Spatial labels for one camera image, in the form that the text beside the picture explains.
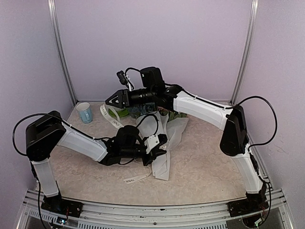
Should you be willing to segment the blue hydrangea fake flower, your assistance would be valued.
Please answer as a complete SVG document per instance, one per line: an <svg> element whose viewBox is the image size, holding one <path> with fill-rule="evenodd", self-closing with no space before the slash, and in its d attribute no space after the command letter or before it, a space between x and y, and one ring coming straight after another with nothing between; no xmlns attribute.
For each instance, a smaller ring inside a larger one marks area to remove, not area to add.
<svg viewBox="0 0 305 229"><path fill-rule="evenodd" d="M127 108L127 110L131 118L137 119L140 116L156 112L157 107L155 104L142 104Z"/></svg>

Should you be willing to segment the cream ribbon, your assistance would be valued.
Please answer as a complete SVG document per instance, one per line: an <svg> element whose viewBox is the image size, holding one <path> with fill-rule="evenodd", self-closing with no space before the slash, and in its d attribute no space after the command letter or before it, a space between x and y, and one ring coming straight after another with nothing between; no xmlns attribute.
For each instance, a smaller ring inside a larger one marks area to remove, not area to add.
<svg viewBox="0 0 305 229"><path fill-rule="evenodd" d="M120 122L119 116L111 117L109 115L108 108L109 108L109 106L105 106L105 104L100 106L100 112L103 115L103 117L108 122L110 122L114 127L116 127L117 129L123 127L122 123ZM162 118L162 116L158 112L155 115L158 119L157 133L158 134L167 134L167 131L166 131L166 125L167 124L166 123L167 123L168 117ZM151 174L156 179L168 181L169 180L169 174L170 174L170 151L169 151L169 146L170 146L170 143L169 143L169 140L168 140L167 143L165 145L163 145L163 147L160 148L162 150L165 150L166 153L162 156L157 157L152 162L152 167L149 167L149 172L148 173L142 174L142 175L139 175L139 176L135 176L135 177L126 178L123 181L126 184L131 184L131 183L140 181L142 179L145 179L145 178L149 177Z"/></svg>

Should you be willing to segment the pink fake rose stem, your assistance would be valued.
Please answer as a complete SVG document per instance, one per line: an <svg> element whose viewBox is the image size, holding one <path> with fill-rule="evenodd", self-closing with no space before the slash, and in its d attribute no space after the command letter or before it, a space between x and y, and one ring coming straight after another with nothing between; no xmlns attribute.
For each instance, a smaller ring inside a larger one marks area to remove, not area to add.
<svg viewBox="0 0 305 229"><path fill-rule="evenodd" d="M168 122L177 119L177 118L185 118L187 117L187 114L185 113L180 113L176 111L170 111L165 108L158 107L158 112L160 113L161 116L167 116L168 117Z"/></svg>

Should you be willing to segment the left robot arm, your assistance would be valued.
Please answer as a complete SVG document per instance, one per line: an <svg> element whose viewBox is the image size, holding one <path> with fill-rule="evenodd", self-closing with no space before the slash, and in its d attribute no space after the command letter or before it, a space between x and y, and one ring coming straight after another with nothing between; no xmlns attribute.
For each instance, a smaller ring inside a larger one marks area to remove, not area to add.
<svg viewBox="0 0 305 229"><path fill-rule="evenodd" d="M39 117L26 127L26 152L34 177L43 191L39 210L65 215L67 218L81 216L83 204L62 197L52 171L50 156L56 146L61 146L91 158L104 166L127 164L141 159L144 166L157 157L166 154L164 145L168 138L155 131L147 137L140 137L138 126L125 125L114 137L95 138L73 127L62 119L58 111L37 113Z"/></svg>

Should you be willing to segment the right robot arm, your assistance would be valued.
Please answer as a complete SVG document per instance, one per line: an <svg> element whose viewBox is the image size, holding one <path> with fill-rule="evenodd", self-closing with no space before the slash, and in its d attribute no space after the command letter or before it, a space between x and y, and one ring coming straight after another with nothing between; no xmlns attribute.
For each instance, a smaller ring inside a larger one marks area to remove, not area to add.
<svg viewBox="0 0 305 229"><path fill-rule="evenodd" d="M158 107L194 116L222 130L220 150L236 164L246 190L244 199L228 203L229 214L231 217L252 214L249 219L243 219L243 223L251 229L262 226L271 210L271 185L263 180L251 151L255 145L249 143L241 104L227 106L200 98L178 84L166 83L157 67L146 67L138 72L143 85L141 89L134 88L127 71L119 71L117 77L126 89L116 91L105 103L120 109L155 103Z"/></svg>

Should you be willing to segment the green plate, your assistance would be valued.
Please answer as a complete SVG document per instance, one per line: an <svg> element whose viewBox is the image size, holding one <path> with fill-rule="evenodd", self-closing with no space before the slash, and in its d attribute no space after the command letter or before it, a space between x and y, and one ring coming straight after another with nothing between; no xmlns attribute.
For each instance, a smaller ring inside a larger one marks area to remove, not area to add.
<svg viewBox="0 0 305 229"><path fill-rule="evenodd" d="M116 107L109 107L108 112L111 117L119 116L120 118L122 118L122 117L126 117L129 115L129 112L127 109L120 109L120 108L116 108Z"/></svg>

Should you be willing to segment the light blue mug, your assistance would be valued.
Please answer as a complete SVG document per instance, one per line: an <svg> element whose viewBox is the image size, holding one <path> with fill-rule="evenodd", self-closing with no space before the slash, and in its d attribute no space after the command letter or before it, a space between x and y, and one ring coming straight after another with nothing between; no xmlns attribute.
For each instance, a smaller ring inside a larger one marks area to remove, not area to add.
<svg viewBox="0 0 305 229"><path fill-rule="evenodd" d="M91 111L90 104L88 102L79 103L76 106L76 110L79 114L80 119L83 123L89 124L93 121L93 115Z"/></svg>

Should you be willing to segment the aluminium front rail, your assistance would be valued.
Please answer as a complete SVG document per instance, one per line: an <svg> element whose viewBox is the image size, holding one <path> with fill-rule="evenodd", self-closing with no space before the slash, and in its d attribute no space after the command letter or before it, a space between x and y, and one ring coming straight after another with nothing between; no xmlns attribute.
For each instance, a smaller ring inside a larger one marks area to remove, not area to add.
<svg viewBox="0 0 305 229"><path fill-rule="evenodd" d="M292 215L281 189L271 191L270 215L260 229L296 229ZM228 221L234 220L244 226L242 220L258 214L253 212L244 216L231 217L228 202L217 201L205 204L177 206L137 206L107 204L92 201L66 198L83 203L79 218L68 217L66 225L56 223L63 215L41 210L42 219L63 229L224 229ZM17 214L14 229L25 229L30 217L38 219L38 191L28 190Z"/></svg>

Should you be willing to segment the left aluminium frame post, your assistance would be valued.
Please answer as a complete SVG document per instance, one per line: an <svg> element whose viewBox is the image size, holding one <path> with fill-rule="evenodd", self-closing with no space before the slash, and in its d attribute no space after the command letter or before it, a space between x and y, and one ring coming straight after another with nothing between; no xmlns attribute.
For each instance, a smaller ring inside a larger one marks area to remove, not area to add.
<svg viewBox="0 0 305 229"><path fill-rule="evenodd" d="M54 33L54 38L55 38L55 44L58 52L58 57L60 60L60 65L61 69L63 72L63 77L64 81L66 83L68 93L70 96L70 100L73 106L75 106L78 102L76 93L72 84L72 80L69 74L69 69L68 65L66 62L65 54L64 54L64 48L62 45L61 41L61 34L60 34L60 27L59 27L59 21L57 17L57 12L56 12L56 4L54 0L48 0L48 9L49 9L49 14L50 14L50 19L51 19L51 24L52 24L52 29Z"/></svg>

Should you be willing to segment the aluminium frame post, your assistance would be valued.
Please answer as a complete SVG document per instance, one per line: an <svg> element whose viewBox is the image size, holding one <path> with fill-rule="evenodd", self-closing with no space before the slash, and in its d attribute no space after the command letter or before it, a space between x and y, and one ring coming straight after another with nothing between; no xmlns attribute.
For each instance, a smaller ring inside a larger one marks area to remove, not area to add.
<svg viewBox="0 0 305 229"><path fill-rule="evenodd" d="M257 12L258 12L258 5L259 5L258 0L251 1L251 10L250 10L248 28L247 28L246 39L245 39L245 44L244 44L244 49L243 49L243 55L242 55L240 67L238 70L238 75L237 75L236 83L234 86L233 94L232 94L231 100L230 100L231 104L236 103L239 92L242 87L242 82L244 79L246 65L247 65L247 61L248 61L248 57L249 57L250 49L251 49L251 44L252 44L252 38L253 38L256 17L257 17Z"/></svg>
<svg viewBox="0 0 305 229"><path fill-rule="evenodd" d="M51 19L51 24L52 24L52 29L54 33L54 38L55 38L55 44L58 52L58 57L60 60L60 65L61 69L63 72L63 77L64 81L66 83L68 93L70 96L70 100L73 106L75 106L78 102L76 93L72 84L72 80L69 74L69 69L68 65L66 62L65 54L64 54L64 48L62 45L61 41L61 34L60 34L60 27L59 27L59 21L57 17L57 12L56 12L56 4L54 0L48 0L48 9L49 9L49 14L50 14L50 19Z"/></svg>

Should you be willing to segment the right aluminium frame post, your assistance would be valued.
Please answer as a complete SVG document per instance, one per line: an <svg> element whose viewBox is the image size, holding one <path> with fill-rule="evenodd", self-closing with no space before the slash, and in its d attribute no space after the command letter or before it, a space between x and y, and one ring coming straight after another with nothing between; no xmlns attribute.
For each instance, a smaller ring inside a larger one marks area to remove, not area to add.
<svg viewBox="0 0 305 229"><path fill-rule="evenodd" d="M247 61L248 61L248 57L249 57L250 49L251 49L251 44L252 44L252 38L253 38L256 17L257 17L257 12L258 12L258 5L259 5L258 0L251 1L251 10L250 10L248 28L247 28L246 39L245 39L245 44L244 44L244 49L243 49L243 55L242 55L240 67L238 70L238 75L237 75L236 83L234 86L233 94L232 94L231 100L230 100L231 104L236 103L239 92L242 87L242 82L244 79L246 65L247 65Z"/></svg>

